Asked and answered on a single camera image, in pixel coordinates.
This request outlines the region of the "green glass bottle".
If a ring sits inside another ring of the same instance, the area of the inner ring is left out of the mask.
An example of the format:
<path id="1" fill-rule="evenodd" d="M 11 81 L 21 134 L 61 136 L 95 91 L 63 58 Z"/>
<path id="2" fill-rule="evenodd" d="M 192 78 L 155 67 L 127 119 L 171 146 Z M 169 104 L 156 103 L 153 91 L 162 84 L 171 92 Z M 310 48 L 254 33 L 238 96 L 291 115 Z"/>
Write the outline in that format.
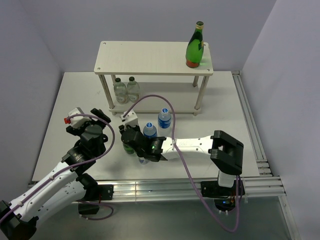
<path id="1" fill-rule="evenodd" d="M 185 59 L 189 68 L 197 68 L 202 61 L 204 53 L 203 28 L 204 23 L 197 21 L 194 33 L 187 45 Z"/>
<path id="2" fill-rule="evenodd" d="M 127 154 L 133 155 L 136 153 L 135 150 L 132 147 L 128 146 L 127 144 L 123 143 L 122 146 Z"/>

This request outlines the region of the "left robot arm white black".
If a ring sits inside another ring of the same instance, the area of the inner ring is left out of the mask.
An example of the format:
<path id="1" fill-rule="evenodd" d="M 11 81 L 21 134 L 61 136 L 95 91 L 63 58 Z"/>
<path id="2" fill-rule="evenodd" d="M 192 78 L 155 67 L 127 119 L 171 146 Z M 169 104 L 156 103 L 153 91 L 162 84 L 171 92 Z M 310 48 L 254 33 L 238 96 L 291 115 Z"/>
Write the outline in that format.
<path id="1" fill-rule="evenodd" d="M 111 119 L 93 108 L 76 107 L 64 119 L 66 132 L 78 137 L 56 167 L 21 196 L 0 202 L 0 230 L 9 240 L 29 240 L 41 222 L 74 201 L 100 200 L 103 190 L 86 171 L 109 149 L 103 133 Z"/>

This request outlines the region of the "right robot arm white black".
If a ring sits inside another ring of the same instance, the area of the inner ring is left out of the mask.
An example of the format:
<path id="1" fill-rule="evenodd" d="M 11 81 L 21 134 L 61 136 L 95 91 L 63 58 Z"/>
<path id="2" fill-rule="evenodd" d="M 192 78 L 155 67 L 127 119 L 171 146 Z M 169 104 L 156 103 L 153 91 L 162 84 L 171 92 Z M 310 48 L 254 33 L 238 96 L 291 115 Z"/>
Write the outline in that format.
<path id="1" fill-rule="evenodd" d="M 234 188 L 236 177 L 243 171 L 244 144 L 222 130 L 213 135 L 199 138 L 147 137 L 139 126 L 120 125 L 122 143 L 131 147 L 139 158 L 151 162 L 169 161 L 182 154 L 198 161 L 210 159 L 218 169 L 217 191 L 229 194 Z"/>

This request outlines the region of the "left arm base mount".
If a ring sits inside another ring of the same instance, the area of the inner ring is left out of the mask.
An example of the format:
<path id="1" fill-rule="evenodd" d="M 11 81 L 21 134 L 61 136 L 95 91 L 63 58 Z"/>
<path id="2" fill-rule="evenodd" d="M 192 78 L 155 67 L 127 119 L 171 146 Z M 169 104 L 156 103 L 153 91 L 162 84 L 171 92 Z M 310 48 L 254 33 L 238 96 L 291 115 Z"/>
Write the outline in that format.
<path id="1" fill-rule="evenodd" d="M 107 185 L 96 185 L 88 188 L 85 191 L 85 195 L 80 199 L 81 202 L 78 203 L 78 213 L 82 216 L 87 217 L 88 215 L 96 215 L 100 210 L 100 206 L 96 204 L 89 204 L 88 202 L 98 202 L 110 201 L 113 198 L 114 186 L 112 184 Z"/>

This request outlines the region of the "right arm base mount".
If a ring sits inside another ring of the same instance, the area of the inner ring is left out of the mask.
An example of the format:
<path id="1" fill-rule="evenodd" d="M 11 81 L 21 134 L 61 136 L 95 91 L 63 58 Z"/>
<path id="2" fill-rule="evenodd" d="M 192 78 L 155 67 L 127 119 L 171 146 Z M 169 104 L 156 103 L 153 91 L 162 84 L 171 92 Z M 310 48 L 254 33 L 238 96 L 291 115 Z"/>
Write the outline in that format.
<path id="1" fill-rule="evenodd" d="M 214 207 L 208 205 L 206 210 L 211 212 L 230 213 L 236 210 L 236 201 L 241 202 L 242 197 L 245 195 L 245 188 L 242 180 L 233 183 L 231 188 L 222 187 L 218 185 L 217 180 L 201 181 L 201 195 L 203 198 L 214 199 Z"/>

